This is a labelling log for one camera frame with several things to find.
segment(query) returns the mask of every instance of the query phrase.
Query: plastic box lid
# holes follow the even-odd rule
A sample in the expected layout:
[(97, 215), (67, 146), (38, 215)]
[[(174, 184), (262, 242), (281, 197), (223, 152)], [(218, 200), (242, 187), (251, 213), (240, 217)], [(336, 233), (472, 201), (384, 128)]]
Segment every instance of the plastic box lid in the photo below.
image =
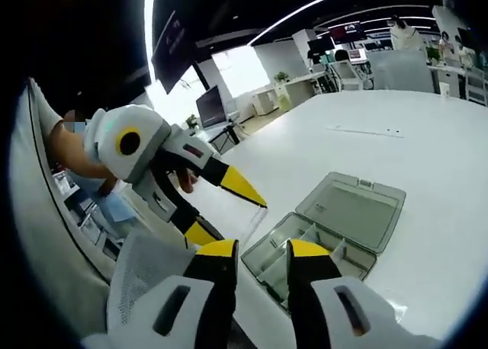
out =
[(405, 198), (400, 189), (331, 172), (296, 211), (369, 251), (381, 253)]

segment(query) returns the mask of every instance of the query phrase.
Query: window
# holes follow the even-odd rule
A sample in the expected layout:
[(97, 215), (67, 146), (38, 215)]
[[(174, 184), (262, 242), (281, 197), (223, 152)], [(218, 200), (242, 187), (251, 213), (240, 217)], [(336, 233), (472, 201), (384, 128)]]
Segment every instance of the window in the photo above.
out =
[(233, 98), (269, 84), (268, 75), (251, 46), (240, 46), (212, 57)]
[(169, 94), (160, 81), (153, 82), (146, 92), (154, 105), (154, 110), (169, 124), (182, 124), (194, 114), (198, 117), (196, 100), (205, 92), (197, 73), (190, 67)]

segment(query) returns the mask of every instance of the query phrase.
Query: ceiling light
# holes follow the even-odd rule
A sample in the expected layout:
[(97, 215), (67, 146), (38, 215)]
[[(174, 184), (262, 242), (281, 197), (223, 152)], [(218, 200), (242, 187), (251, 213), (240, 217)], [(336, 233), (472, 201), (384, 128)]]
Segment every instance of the ceiling light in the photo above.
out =
[(324, 31), (323, 33), (320, 33), (319, 35), (317, 35), (317, 38), (321, 38), (323, 37), (324, 35), (330, 33), (329, 31)]
[[(435, 21), (434, 18), (427, 18), (425, 16), (402, 16), (402, 17), (400, 17), (400, 19), (419, 19), (419, 20), (433, 20), (433, 21)], [(391, 20), (391, 18), (366, 20), (366, 21), (362, 21), (361, 24), (374, 23), (375, 21), (382, 21), (382, 20)]]
[(350, 13), (348, 13), (346, 15), (339, 16), (338, 18), (333, 18), (331, 20), (324, 21), (323, 23), (321, 23), (319, 25), (316, 25), (313, 28), (314, 29), (317, 29), (318, 27), (322, 27), (322, 26), (324, 26), (324, 25), (326, 25), (328, 23), (331, 23), (333, 21), (339, 21), (339, 20), (342, 20), (342, 19), (345, 19), (345, 18), (349, 18), (350, 16), (357, 16), (359, 14), (365, 14), (366, 12), (384, 10), (386, 8), (430, 8), (430, 7), (427, 6), (427, 5), (388, 5), (388, 6), (378, 6), (377, 8), (368, 8), (366, 10), (350, 12)]
[(154, 0), (144, 0), (144, 42), (146, 44), (146, 60), (151, 83), (156, 82), (156, 72), (151, 61), (153, 57), (153, 8)]
[(292, 18), (293, 16), (295, 16), (296, 14), (304, 11), (304, 10), (307, 10), (308, 8), (316, 5), (316, 4), (319, 4), (320, 2), (324, 2), (325, 0), (315, 0), (315, 1), (312, 1), (304, 6), (302, 6), (301, 8), (298, 8), (297, 10), (293, 11), (291, 14), (288, 14), (287, 16), (285, 16), (284, 18), (278, 20), (277, 22), (275, 22), (273, 25), (271, 25), (269, 28), (265, 29), (264, 31), (262, 31), (260, 34), (258, 34), (253, 40), (251, 40), (249, 43), (247, 43), (248, 46), (250, 46), (251, 44), (253, 44), (255, 41), (257, 41), (259, 38), (261, 38), (263, 35), (265, 35), (266, 33), (268, 33), (269, 31), (275, 29), (278, 25), (284, 23), (286, 20), (288, 20), (289, 18)]
[(391, 18), (381, 18), (381, 19), (374, 19), (374, 20), (366, 20), (366, 21), (362, 21), (361, 24), (374, 23), (375, 21), (382, 21), (382, 20), (391, 20)]
[(434, 18), (427, 18), (425, 16), (402, 16), (400, 19), (422, 19), (422, 20), (433, 20), (435, 21)]
[(365, 33), (369, 33), (370, 31), (379, 31), (379, 30), (389, 30), (390, 27), (378, 27), (376, 29), (368, 29), (368, 30), (365, 30), (364, 32)]

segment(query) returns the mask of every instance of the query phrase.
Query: floor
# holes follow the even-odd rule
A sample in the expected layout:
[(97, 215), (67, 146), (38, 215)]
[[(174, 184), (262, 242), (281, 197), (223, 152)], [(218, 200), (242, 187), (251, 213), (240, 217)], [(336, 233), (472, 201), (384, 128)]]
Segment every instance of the floor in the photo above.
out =
[(255, 116), (251, 119), (246, 120), (244, 123), (241, 123), (241, 127), (244, 132), (252, 135), (260, 130), (262, 127), (270, 124), (273, 120), (279, 118), (281, 115), (284, 114), (284, 111), (280, 108), (273, 110), (271, 113), (261, 116)]

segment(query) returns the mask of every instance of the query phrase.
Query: potted plant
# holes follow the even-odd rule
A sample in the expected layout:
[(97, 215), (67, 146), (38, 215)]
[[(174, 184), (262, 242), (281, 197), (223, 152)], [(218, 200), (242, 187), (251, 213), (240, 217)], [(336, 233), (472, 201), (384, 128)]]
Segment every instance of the potted plant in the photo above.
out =
[(286, 82), (289, 81), (290, 76), (286, 72), (280, 71), (274, 75), (274, 80), (276, 82)]
[(197, 126), (197, 118), (194, 114), (192, 114), (190, 117), (187, 118), (186, 124), (188, 125), (188, 128), (193, 130)]
[(441, 60), (441, 54), (438, 48), (434, 48), (431, 46), (427, 47), (427, 58), (430, 60), (432, 65), (437, 65)]

